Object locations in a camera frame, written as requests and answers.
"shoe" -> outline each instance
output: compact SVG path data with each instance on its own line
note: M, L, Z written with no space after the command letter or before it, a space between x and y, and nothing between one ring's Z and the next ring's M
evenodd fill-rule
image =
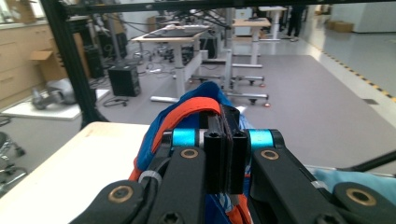
M296 41L298 41L298 37L297 36L295 36L294 38L290 39L290 42L296 42Z

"gray carpet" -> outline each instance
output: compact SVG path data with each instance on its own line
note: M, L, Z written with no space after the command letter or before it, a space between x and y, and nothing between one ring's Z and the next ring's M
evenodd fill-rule
M248 58L234 58L234 62L248 63ZM396 147L396 130L312 57L262 55L259 62L262 69L235 68L233 73L265 76L265 88L259 87L258 82L250 87L248 81L242 81L240 90L268 93L272 106L263 107L262 101L250 105L245 98L232 101L235 106L247 106L247 119L256 128L279 129L287 147L304 164L345 167ZM139 67L139 72L144 70L144 66ZM223 70L223 65L202 68L204 75L223 74ZM103 107L102 102L112 97L109 94L98 103L100 112L113 122L150 124L169 104L151 102L149 97L175 96L176 82L169 74L145 75L140 78L140 84L142 93L130 98L127 106ZM199 81L187 83L186 88L192 90L199 84ZM26 149L27 154L16 163L32 171L79 128L80 118L74 121L15 118L0 131L8 133ZM395 171L394 164L378 170Z

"desk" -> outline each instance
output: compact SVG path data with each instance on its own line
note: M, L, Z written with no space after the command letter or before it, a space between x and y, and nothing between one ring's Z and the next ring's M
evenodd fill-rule
M285 11L285 7L259 7L260 11L273 11L275 12L275 16L273 18L273 26L271 27L271 34L269 34L272 38L271 39L261 39L261 40L280 40L277 38L277 32L279 30L279 17L280 12Z
M233 67L252 67L262 68L262 64L257 64L257 57L259 55L259 35L262 27L271 26L271 23L265 18L259 18L259 21L247 21L245 19L234 19L233 27L251 27L252 30L252 43L251 43L251 56L250 64L233 63Z
M199 46L199 36L197 34L193 37L161 37L161 38L145 38L146 35L139 36L132 41L136 42L167 42L174 49L175 55L175 71L177 80L177 98L162 97L162 96L151 96L151 101L159 101L166 103L176 103L178 99L186 92L185 83L191 77L193 73L201 75L201 62L202 55ZM186 65L183 65L181 48L183 44L193 43L194 44L194 58Z
M69 223L102 188L129 177L148 128L91 123L0 199L1 223Z

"drawer handle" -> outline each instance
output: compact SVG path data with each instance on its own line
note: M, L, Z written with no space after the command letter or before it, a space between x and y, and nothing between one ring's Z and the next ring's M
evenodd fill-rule
M1 79L0 82L1 83L8 83L8 82L12 81L12 79L14 79L14 77L6 77L4 79Z

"teal cloth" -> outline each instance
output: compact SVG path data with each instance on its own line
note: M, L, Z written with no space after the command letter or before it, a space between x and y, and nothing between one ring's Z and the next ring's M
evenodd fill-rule
M313 175L317 180L323 181L331 193L338 183L354 182L375 190L396 205L396 178L324 169L316 169Z

